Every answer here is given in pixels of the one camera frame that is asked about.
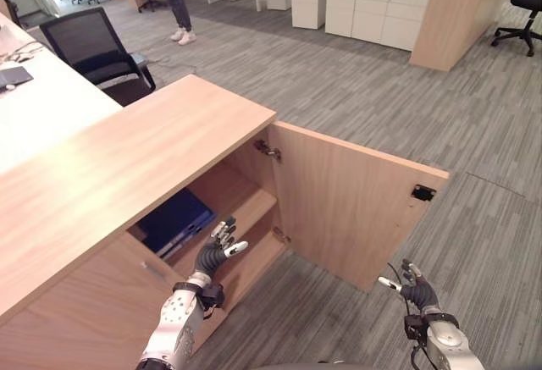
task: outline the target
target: cabinet door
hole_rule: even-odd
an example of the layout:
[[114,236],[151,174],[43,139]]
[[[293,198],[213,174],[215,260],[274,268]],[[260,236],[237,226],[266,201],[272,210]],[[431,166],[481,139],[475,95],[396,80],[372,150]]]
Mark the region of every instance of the cabinet door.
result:
[[181,277],[126,234],[0,329],[3,368],[135,368]]
[[380,42],[383,25],[383,15],[356,11],[352,25],[352,37],[364,41]]
[[370,290],[448,173],[285,123],[268,128],[282,230],[294,251]]
[[395,17],[386,17],[384,28],[382,29],[382,44],[390,47],[402,48],[412,51],[421,22],[416,20],[397,19]]

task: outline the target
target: door latch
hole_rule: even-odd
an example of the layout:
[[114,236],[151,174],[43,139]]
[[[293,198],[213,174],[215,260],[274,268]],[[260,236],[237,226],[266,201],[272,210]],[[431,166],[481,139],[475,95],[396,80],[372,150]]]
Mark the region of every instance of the door latch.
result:
[[414,186],[414,189],[412,190],[411,197],[419,199],[420,201],[431,201],[433,199],[434,194],[436,194],[437,191],[433,188],[429,188],[428,186],[423,186],[420,184],[417,184]]
[[279,163],[282,161],[282,154],[280,153],[280,150],[278,148],[271,148],[264,140],[255,141],[254,146],[262,154],[273,157]]

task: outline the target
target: mesh chair back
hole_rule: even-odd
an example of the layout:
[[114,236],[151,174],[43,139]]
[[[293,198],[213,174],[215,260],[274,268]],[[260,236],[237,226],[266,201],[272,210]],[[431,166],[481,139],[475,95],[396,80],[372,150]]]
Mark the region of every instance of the mesh chair back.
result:
[[40,29],[55,53],[94,84],[140,73],[103,8],[68,14]]

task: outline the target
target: wooden partition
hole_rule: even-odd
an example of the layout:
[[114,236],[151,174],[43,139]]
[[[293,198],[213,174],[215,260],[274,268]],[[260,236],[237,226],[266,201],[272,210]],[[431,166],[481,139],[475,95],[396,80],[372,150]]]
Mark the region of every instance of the wooden partition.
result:
[[494,24],[505,0],[429,0],[410,63],[449,71]]

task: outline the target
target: white sneaker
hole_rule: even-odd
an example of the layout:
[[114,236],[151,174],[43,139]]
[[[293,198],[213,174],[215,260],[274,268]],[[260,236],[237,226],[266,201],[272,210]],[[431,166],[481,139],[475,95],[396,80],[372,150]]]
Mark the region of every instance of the white sneaker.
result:
[[172,34],[171,36],[169,36],[169,38],[173,41],[178,41],[180,40],[181,38],[183,38],[183,35],[186,33],[186,30],[184,29],[184,27],[179,27],[177,29],[177,31]]
[[191,42],[196,40],[196,33],[194,31],[187,31],[183,38],[179,40],[180,46],[185,46],[186,44],[190,44]]

